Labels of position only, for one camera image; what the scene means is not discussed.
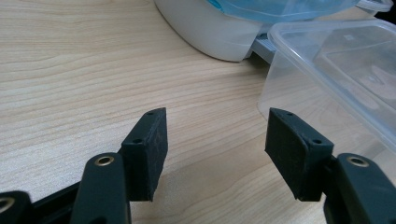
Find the light wood tabletop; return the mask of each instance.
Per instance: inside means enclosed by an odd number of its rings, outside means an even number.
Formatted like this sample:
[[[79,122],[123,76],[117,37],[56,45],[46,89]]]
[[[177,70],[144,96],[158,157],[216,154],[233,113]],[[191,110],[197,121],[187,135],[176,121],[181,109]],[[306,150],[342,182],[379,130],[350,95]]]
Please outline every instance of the light wood tabletop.
[[[169,152],[134,223],[324,223],[264,152],[269,64],[210,58],[152,0],[0,2],[0,191],[37,201],[167,108]]]

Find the black plastic part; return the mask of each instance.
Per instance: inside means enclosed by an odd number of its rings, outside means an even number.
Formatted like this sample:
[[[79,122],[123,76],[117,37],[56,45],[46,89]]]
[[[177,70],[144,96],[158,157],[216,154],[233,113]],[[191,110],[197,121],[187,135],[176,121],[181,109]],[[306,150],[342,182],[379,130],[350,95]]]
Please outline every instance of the black plastic part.
[[[166,110],[147,112],[121,144],[128,198],[132,202],[152,201],[168,151]]]
[[[70,223],[131,223],[122,156],[104,153],[84,169]]]
[[[23,191],[0,193],[0,223],[28,224],[34,220],[29,195]]]
[[[351,223],[396,223],[396,188],[375,162],[340,154],[334,176]]]
[[[33,203],[36,223],[69,223],[78,192],[78,186],[79,182]]]
[[[333,143],[289,111],[270,108],[265,151],[294,197],[317,202],[323,191],[323,164]]]

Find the wooden surface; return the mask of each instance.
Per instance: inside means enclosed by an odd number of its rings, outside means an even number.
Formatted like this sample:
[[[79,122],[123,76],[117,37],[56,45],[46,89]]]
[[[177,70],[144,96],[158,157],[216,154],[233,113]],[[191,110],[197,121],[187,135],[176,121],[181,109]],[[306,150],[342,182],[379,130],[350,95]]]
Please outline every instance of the wooden surface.
[[[0,2],[0,191],[36,201],[117,151],[167,107],[169,152],[134,223],[323,223],[264,153],[257,108],[269,65],[227,63],[183,41],[152,0]]]

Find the container lip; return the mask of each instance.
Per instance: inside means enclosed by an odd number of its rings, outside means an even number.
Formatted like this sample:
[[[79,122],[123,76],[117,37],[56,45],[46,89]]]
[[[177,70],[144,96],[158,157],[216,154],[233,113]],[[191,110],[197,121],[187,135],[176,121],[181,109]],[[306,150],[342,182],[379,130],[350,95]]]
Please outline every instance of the container lip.
[[[360,0],[356,6],[377,12],[388,12],[393,2],[391,0]]]
[[[366,125],[369,129],[379,136],[384,143],[393,152],[396,152],[396,135],[392,131],[389,131],[387,127],[383,126],[384,122],[377,120],[373,117],[372,112],[367,110],[367,107],[358,105],[356,100],[350,98],[349,95],[344,95],[339,85],[335,83],[328,74],[320,71],[320,68],[309,58],[305,58],[304,54],[300,52],[296,46],[293,46],[285,35],[292,34],[303,34],[309,32],[331,34],[336,30],[345,30],[353,28],[367,27],[367,32],[370,32],[371,28],[381,28],[393,34],[393,38],[389,41],[396,41],[396,26],[390,22],[382,21],[379,19],[372,20],[359,20],[359,21],[299,21],[299,22],[281,22],[275,24],[268,32],[268,39],[274,44],[277,49],[276,53],[282,53],[285,58],[289,59],[290,62],[303,73],[307,74],[309,78],[317,82],[323,89],[325,89],[330,95],[335,97],[338,103],[344,108],[356,114],[357,118]],[[367,91],[364,91],[368,97],[372,97],[377,101],[380,99]],[[387,109],[387,113],[396,113],[396,108]]]

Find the wood grain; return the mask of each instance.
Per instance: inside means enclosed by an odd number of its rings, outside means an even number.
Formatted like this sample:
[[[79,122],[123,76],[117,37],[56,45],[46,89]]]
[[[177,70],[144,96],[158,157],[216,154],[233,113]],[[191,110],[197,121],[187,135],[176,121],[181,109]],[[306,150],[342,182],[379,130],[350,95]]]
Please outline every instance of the wood grain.
[[[323,223],[264,153],[257,108],[269,65],[183,41],[152,0],[0,2],[0,191],[36,201],[166,106],[169,153],[135,223]]]

